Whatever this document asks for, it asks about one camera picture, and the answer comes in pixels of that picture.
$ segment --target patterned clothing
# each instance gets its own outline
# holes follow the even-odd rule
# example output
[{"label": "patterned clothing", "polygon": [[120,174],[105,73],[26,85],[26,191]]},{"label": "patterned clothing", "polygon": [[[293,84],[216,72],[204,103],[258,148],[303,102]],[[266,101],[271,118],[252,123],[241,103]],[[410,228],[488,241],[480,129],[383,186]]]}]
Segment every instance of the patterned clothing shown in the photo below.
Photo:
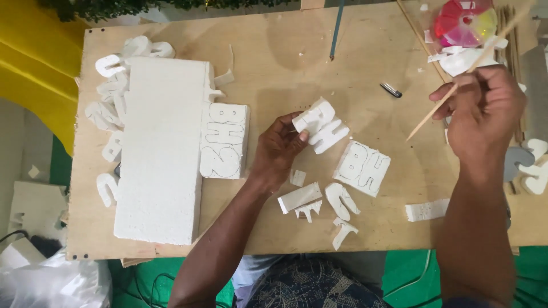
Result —
[{"label": "patterned clothing", "polygon": [[247,308],[390,308],[344,269],[323,259],[276,264],[250,294]]}]

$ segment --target green plant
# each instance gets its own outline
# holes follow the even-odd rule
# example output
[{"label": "green plant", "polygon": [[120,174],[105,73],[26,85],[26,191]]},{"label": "green plant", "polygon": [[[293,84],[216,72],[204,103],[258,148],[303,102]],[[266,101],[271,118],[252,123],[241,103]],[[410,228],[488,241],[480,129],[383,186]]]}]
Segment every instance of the green plant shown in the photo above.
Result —
[{"label": "green plant", "polygon": [[264,4],[269,7],[298,0],[37,0],[46,8],[55,9],[61,21],[71,21],[79,16],[88,21],[106,20],[121,15],[147,13],[150,8],[161,9],[162,4],[173,4],[176,8],[190,10],[195,7],[215,9],[237,9]]}]

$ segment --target plywood table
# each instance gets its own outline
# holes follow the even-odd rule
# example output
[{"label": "plywood table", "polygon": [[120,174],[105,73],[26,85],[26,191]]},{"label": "plywood table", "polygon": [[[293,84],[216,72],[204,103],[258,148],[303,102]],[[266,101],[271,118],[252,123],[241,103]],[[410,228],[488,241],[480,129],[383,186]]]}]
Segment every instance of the plywood table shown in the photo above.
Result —
[{"label": "plywood table", "polygon": [[[419,12],[418,2],[406,2],[406,6],[412,13]],[[257,137],[277,116],[304,110],[320,96],[329,100],[337,116],[350,127],[349,136],[392,158],[377,198],[347,186],[361,214],[352,215],[350,221],[359,233],[349,235],[341,250],[432,247],[441,220],[409,223],[404,205],[448,198],[457,179],[458,162],[445,143],[441,122],[429,121],[410,142],[405,139],[432,107],[427,95],[442,81],[435,68],[426,63],[426,53],[394,2],[345,8],[335,60],[329,61],[336,15],[336,8],[316,9],[86,32],[72,167],[68,258],[185,256],[192,248],[116,238],[112,233],[116,207],[106,208],[96,189],[96,177],[112,172],[116,164],[101,156],[110,132],[98,130],[84,115],[87,104],[100,99],[95,88],[106,79],[96,72],[94,63],[119,52],[127,38],[139,35],[153,42],[169,42],[179,59],[210,61],[216,75],[228,69],[232,44],[236,81],[220,88],[227,97],[219,101],[251,107],[248,169]],[[390,96],[379,86],[381,82],[391,84],[403,97]],[[333,182],[333,170],[349,141],[347,137],[321,155],[311,147],[299,155],[294,168],[307,172],[305,184],[318,181],[323,189]],[[200,233],[211,225],[244,181],[204,180]],[[296,188],[286,184],[266,202],[246,254],[333,250],[336,216],[327,200],[320,214],[312,215],[312,224],[298,220],[293,212],[282,214],[276,197]],[[509,201],[512,244],[548,244],[546,198],[521,194],[510,196]]]}]

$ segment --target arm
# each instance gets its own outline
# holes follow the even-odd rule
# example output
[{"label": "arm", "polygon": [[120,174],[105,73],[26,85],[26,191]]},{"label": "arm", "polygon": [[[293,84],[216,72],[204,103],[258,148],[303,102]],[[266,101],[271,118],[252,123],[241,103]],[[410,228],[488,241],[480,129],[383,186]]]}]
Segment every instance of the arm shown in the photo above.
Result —
[{"label": "arm", "polygon": [[234,274],[266,200],[287,180],[293,159],[307,145],[307,131],[292,132],[300,112],[279,117],[259,136],[249,178],[190,251],[175,278],[168,307],[215,307]]},{"label": "arm", "polygon": [[[506,230],[504,157],[526,99],[503,66],[480,67],[454,81],[457,94],[434,115],[453,115],[448,138],[460,160],[436,239],[442,299],[463,296],[509,307],[516,273]],[[430,98],[438,100],[451,85]]]}]

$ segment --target white plastic bag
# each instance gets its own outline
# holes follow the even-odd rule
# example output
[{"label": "white plastic bag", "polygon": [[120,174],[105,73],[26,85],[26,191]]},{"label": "white plastic bag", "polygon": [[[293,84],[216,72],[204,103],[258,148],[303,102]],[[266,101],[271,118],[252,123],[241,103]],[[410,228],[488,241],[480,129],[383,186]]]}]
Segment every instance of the white plastic bag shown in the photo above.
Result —
[{"label": "white plastic bag", "polygon": [[0,269],[0,308],[107,308],[106,261],[67,261],[62,249],[38,265]]}]

